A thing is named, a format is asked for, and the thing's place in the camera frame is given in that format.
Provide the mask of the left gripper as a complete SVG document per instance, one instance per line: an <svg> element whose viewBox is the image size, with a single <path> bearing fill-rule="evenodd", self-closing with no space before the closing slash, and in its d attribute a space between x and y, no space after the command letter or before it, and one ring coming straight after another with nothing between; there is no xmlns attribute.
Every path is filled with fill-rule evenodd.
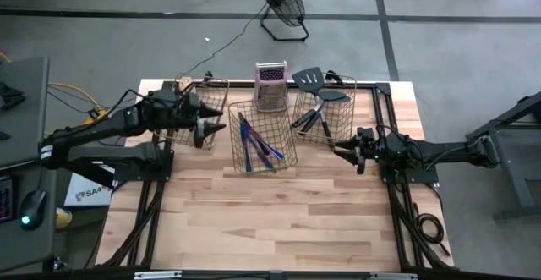
<svg viewBox="0 0 541 280"><path fill-rule="evenodd" d="M170 90L172 100L172 116L169 129L189 129L194 131L194 146L202 148L205 138L226 128L225 124L211 123L201 118L220 117L223 111L212 108L202 102L194 92L181 93Z"/></svg>

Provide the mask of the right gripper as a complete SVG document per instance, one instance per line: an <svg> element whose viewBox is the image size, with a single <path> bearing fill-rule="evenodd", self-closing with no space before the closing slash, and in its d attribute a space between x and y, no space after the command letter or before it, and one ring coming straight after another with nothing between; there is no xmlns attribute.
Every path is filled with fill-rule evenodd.
<svg viewBox="0 0 541 280"><path fill-rule="evenodd" d="M348 150L338 151L337 155L356 166L357 174L364 174L367 160L378 162L381 157L380 142L374 139L338 140L334 142L334 146Z"/></svg>

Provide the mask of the black table knife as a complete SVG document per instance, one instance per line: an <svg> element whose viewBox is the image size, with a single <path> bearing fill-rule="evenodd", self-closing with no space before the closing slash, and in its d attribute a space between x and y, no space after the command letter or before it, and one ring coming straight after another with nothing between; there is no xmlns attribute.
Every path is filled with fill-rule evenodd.
<svg viewBox="0 0 541 280"><path fill-rule="evenodd" d="M249 121L241 113L238 113L238 116L239 116L239 120L240 120L241 125L243 125L248 130L248 133L258 143L258 145L260 146L260 149L263 151L263 153L266 156L269 156L271 152L268 149L266 143L263 141L261 135L252 128L252 126L249 124Z"/></svg>

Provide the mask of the black handle foreground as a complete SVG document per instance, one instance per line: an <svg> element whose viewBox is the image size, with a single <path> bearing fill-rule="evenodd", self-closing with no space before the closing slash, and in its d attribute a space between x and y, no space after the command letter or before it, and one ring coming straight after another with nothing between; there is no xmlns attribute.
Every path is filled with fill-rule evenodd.
<svg viewBox="0 0 541 280"><path fill-rule="evenodd" d="M316 104L321 101L325 101L327 103L327 102L349 102L351 100L349 96L336 90L320 91L318 94L314 96L314 98L315 98ZM294 121L292 123L292 127L297 128L301 124L306 124L309 120L309 117L311 116L311 109L309 109L301 118L298 118L296 121Z"/></svg>

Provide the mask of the black slotted spatula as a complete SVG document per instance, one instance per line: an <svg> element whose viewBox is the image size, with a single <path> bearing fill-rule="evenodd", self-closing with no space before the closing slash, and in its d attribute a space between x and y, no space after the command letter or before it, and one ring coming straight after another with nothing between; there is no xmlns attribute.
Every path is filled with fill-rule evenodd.
<svg viewBox="0 0 541 280"><path fill-rule="evenodd" d="M320 92L320 89L325 83L325 78L319 67L313 67L301 70L292 75L292 79L297 85L297 87L304 92L308 92L313 95L313 97ZM333 140L331 139L331 131L329 129L326 117L320 119L327 145L334 150Z"/></svg>

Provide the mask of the yellow power plug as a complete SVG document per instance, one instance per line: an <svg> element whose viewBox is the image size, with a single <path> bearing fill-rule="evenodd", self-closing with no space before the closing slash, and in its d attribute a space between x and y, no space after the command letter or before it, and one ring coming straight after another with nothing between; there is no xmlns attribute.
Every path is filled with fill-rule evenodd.
<svg viewBox="0 0 541 280"><path fill-rule="evenodd" d="M88 113L88 116L84 121L84 125L92 124L96 120L102 118L107 113L107 110L100 107L94 107L91 110L89 110L87 113Z"/></svg>

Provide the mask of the white cardboard box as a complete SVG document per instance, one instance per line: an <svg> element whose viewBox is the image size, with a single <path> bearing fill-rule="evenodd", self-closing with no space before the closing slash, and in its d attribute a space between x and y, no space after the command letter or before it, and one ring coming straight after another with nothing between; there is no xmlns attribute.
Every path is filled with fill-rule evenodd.
<svg viewBox="0 0 541 280"><path fill-rule="evenodd" d="M109 206L113 189L72 173L63 205L68 207Z"/></svg>

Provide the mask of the black metal stand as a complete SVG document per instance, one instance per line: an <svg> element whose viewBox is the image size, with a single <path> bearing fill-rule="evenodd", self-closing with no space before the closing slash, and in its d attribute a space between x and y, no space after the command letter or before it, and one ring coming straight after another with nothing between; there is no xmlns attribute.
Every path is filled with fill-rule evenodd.
<svg viewBox="0 0 541 280"><path fill-rule="evenodd" d="M500 161L500 167L512 182L519 207L501 211L494 220L541 217L528 186L541 184L541 91L520 99L514 107L467 134L468 139L488 136Z"/></svg>

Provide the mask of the yellow round object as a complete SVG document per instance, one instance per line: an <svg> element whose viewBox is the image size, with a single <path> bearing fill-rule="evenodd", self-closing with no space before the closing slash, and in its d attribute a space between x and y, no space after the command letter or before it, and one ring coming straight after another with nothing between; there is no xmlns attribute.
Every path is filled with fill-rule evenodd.
<svg viewBox="0 0 541 280"><path fill-rule="evenodd" d="M69 224L73 220L73 214L71 211L57 207L56 208L56 221L55 221L55 227L56 229L64 229L69 226Z"/></svg>

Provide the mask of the grey flat panel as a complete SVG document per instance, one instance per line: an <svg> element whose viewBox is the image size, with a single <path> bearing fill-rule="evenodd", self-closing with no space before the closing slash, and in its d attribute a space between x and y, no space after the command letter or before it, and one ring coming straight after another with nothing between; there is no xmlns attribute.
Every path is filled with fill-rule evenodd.
<svg viewBox="0 0 541 280"><path fill-rule="evenodd" d="M26 58L0 64L0 83L22 91L25 100L0 110L0 169L32 162L45 132L47 85L50 61L46 57Z"/></svg>

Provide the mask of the black computer mouse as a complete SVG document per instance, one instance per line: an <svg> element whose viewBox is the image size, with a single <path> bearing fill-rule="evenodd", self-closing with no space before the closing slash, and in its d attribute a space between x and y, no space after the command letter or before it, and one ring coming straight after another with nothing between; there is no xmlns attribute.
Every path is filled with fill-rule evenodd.
<svg viewBox="0 0 541 280"><path fill-rule="evenodd" d="M19 225L24 230L38 228L44 220L47 192L35 189L29 192L21 202Z"/></svg>

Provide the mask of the grey desk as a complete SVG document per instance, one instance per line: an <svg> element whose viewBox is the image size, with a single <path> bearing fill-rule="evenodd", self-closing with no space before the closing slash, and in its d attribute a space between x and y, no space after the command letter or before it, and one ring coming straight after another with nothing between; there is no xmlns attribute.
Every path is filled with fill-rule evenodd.
<svg viewBox="0 0 541 280"><path fill-rule="evenodd" d="M0 172L0 178L6 176L12 178L8 189L12 194L10 208L13 217L8 221L0 217L0 273L42 263L54 254L57 173L34 162ZM4 189L0 183L0 216L7 203L1 199ZM46 193L42 204L43 219L39 227L25 230L20 226L23 216L21 203L28 193L36 189Z"/></svg>

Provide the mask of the keyboard with coloured keys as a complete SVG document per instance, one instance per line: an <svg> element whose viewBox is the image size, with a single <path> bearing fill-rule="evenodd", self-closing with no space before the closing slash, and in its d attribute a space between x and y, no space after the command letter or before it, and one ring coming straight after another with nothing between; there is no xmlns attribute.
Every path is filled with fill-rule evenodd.
<svg viewBox="0 0 541 280"><path fill-rule="evenodd" d="M0 177L0 223L14 217L14 183L13 176Z"/></svg>

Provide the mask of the pink-handled box grater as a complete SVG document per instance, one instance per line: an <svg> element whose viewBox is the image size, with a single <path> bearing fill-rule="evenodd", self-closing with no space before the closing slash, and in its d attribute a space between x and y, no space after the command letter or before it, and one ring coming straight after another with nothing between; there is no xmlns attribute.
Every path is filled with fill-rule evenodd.
<svg viewBox="0 0 541 280"><path fill-rule="evenodd" d="M256 63L254 105L262 113L278 113L288 107L287 62Z"/></svg>

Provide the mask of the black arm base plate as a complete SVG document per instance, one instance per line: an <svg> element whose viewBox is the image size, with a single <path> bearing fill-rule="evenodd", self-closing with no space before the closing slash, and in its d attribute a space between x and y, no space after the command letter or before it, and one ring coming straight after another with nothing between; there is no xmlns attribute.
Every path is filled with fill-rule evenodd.
<svg viewBox="0 0 541 280"><path fill-rule="evenodd" d="M135 164L119 165L115 167L113 179L118 182L168 182L172 176L174 151L160 150L158 163L154 166L138 166Z"/></svg>
<svg viewBox="0 0 541 280"><path fill-rule="evenodd" d="M423 170L420 165L395 168L389 163L380 162L381 180L386 184L435 184L439 178L435 168Z"/></svg>

